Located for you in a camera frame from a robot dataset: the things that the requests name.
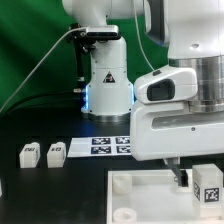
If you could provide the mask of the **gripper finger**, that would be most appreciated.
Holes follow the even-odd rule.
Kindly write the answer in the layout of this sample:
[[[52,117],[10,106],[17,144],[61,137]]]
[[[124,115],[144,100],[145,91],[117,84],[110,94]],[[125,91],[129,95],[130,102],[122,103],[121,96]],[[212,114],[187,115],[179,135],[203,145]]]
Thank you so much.
[[[175,177],[177,178],[177,184],[180,187],[187,187],[188,186],[188,174],[185,170],[181,170],[179,168],[180,158],[179,157],[165,158],[164,163],[175,174]]]

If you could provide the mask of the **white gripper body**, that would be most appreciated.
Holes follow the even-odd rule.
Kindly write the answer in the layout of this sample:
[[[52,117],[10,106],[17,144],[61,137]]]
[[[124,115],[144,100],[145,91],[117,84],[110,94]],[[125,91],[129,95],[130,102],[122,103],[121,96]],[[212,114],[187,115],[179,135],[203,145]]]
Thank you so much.
[[[190,113],[183,102],[136,102],[130,143],[139,161],[224,153],[224,112]]]

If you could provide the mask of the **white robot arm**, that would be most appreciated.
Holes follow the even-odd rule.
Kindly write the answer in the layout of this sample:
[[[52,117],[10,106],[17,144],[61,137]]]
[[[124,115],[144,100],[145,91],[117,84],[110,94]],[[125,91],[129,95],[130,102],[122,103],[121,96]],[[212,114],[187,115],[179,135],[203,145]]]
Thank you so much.
[[[224,151],[224,0],[62,0],[93,46],[83,113],[130,118],[139,160]],[[129,82],[126,41],[109,20],[144,16],[147,36],[168,49],[166,66]]]

